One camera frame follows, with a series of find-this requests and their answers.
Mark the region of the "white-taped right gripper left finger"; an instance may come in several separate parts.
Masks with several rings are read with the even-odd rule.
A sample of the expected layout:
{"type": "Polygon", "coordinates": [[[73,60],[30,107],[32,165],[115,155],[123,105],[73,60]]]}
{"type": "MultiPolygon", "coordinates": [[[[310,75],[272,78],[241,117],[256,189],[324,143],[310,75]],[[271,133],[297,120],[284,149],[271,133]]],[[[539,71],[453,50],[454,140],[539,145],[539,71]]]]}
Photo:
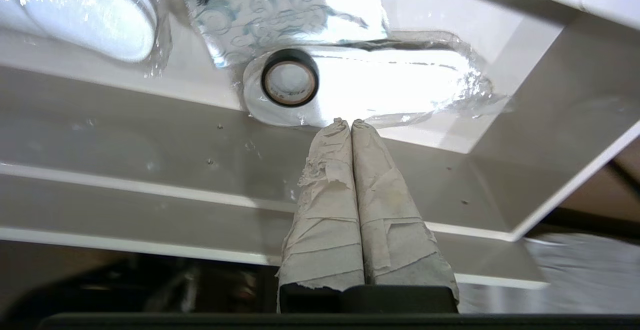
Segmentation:
{"type": "Polygon", "coordinates": [[[365,283],[353,154],[351,129],[341,118],[311,141],[282,245],[280,288],[345,291],[365,283]]]}

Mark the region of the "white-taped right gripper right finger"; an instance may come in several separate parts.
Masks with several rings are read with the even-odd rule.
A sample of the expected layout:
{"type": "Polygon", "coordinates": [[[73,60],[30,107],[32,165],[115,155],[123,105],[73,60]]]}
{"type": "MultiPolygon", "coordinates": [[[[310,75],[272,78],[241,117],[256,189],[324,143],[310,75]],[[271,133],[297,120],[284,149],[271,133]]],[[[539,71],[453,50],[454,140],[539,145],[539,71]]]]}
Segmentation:
{"type": "Polygon", "coordinates": [[[382,137],[359,119],[352,124],[351,139],[366,282],[444,287],[458,301],[454,271],[382,137]]]}

